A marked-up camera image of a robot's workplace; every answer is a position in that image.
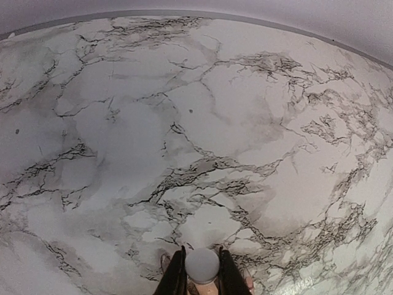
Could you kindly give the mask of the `mannequin hand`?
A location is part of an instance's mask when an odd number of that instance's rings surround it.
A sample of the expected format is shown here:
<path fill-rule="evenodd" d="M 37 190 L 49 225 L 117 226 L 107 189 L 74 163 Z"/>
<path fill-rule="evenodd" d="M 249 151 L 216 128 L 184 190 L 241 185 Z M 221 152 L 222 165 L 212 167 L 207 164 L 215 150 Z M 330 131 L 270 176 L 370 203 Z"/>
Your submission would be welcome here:
<path fill-rule="evenodd" d="M 171 256 L 167 253 L 164 252 L 161 256 L 160 256 L 160 269 L 162 274 L 166 273 L 166 270 L 169 266 L 171 262 Z M 241 268 L 240 273 L 242 275 L 242 278 L 244 279 L 244 281 L 247 284 L 247 287 L 249 289 L 250 294 L 254 294 L 255 293 L 255 288 L 254 288 L 254 282 L 252 279 L 252 275 L 249 273 L 249 271 L 247 270 L 247 268 Z M 218 282 L 211 282 L 207 285 L 199 285 L 199 284 L 194 284 L 192 282 L 190 282 L 190 289 L 196 289 L 196 293 L 197 294 L 201 294 L 201 295 L 208 295 L 208 294 L 218 294 Z"/>

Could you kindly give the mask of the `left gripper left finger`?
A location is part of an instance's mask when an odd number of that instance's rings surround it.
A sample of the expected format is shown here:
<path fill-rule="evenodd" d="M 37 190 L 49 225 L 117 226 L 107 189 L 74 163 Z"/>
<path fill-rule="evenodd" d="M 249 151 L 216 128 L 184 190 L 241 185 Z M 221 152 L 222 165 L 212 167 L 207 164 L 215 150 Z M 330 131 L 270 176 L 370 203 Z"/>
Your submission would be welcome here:
<path fill-rule="evenodd" d="M 186 295 L 187 273 L 185 271 L 186 250 L 176 251 L 160 280 L 154 295 Z"/>

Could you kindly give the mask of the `white cap with brush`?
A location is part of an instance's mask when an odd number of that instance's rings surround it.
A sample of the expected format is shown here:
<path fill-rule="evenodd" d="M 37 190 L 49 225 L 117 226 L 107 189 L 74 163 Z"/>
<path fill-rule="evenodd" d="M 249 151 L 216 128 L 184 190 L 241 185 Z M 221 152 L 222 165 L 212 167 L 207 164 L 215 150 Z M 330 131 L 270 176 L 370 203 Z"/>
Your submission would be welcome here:
<path fill-rule="evenodd" d="M 207 285 L 214 281 L 219 272 L 219 257 L 210 249 L 195 249 L 185 258 L 185 271 L 197 285 Z"/>

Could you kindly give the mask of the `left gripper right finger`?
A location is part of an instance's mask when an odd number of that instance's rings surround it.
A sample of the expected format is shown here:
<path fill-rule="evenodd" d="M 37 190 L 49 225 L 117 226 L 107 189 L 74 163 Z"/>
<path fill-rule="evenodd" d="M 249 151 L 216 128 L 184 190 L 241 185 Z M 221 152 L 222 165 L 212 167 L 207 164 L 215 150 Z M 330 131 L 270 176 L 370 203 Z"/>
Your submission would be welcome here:
<path fill-rule="evenodd" d="M 251 295 L 254 282 L 247 268 L 238 268 L 229 250 L 219 248 L 218 290 L 222 295 Z"/>

